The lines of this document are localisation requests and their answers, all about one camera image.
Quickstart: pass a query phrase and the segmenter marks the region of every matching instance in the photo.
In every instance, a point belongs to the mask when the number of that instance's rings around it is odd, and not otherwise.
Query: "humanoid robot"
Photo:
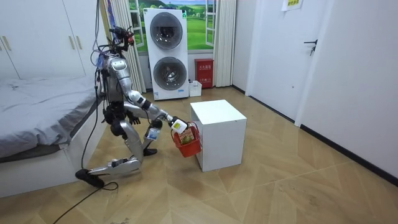
[[[138,91],[132,90],[130,69],[122,55],[122,50],[127,51],[129,45],[134,44],[133,34],[120,27],[115,27],[109,31],[114,33],[112,44],[98,46],[99,60],[97,66],[101,78],[98,78],[97,81],[102,83],[103,91],[101,93],[108,102],[108,106],[103,110],[105,121],[111,125],[111,132],[115,136],[121,136],[124,139],[124,143],[132,156],[130,158],[113,159],[106,166],[81,169],[76,173],[76,178],[98,188],[104,186],[104,182],[99,176],[128,174],[138,170],[144,156],[157,152],[156,149],[149,149],[148,147],[152,141],[156,140],[157,134],[162,128],[162,121],[167,121],[169,126],[179,134],[187,128],[186,122],[176,116],[169,115],[166,111],[159,109],[145,99]],[[109,47],[109,50],[100,50],[100,48],[104,49],[105,47]],[[151,120],[143,142],[132,126],[141,123],[139,118]]]

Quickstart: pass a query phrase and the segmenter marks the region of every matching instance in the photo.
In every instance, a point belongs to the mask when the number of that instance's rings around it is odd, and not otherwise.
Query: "white box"
[[[203,172],[242,163],[246,117],[226,100],[191,103],[191,120],[198,125]]]
[[[189,83],[189,96],[201,96],[201,83],[193,81]]]

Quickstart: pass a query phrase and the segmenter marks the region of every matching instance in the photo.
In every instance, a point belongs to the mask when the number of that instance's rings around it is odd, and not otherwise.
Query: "white wardrobe door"
[[[85,75],[62,0],[4,1],[0,21],[21,78]]]
[[[87,75],[94,75],[96,67],[90,62],[90,55],[95,40],[96,0],[63,0],[63,3],[78,44],[85,72]],[[107,43],[101,12],[99,12],[98,45]],[[97,53],[93,54],[94,63],[96,63],[97,57]]]
[[[0,41],[0,78],[19,78],[7,50]]]

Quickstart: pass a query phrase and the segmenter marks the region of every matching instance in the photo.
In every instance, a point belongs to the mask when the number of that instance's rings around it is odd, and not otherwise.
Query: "yellow sign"
[[[295,6],[299,3],[300,0],[288,0],[287,6]]]

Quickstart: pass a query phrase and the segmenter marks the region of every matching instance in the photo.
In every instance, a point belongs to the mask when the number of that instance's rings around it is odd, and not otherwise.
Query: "door lever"
[[[304,42],[304,44],[315,44],[315,46],[314,46],[313,48],[311,48],[311,54],[310,54],[310,56],[312,55],[312,53],[314,53],[314,51],[315,51],[315,49],[316,49],[316,47],[317,47],[317,43],[318,43],[318,40],[316,40],[316,41],[311,41],[311,42]]]

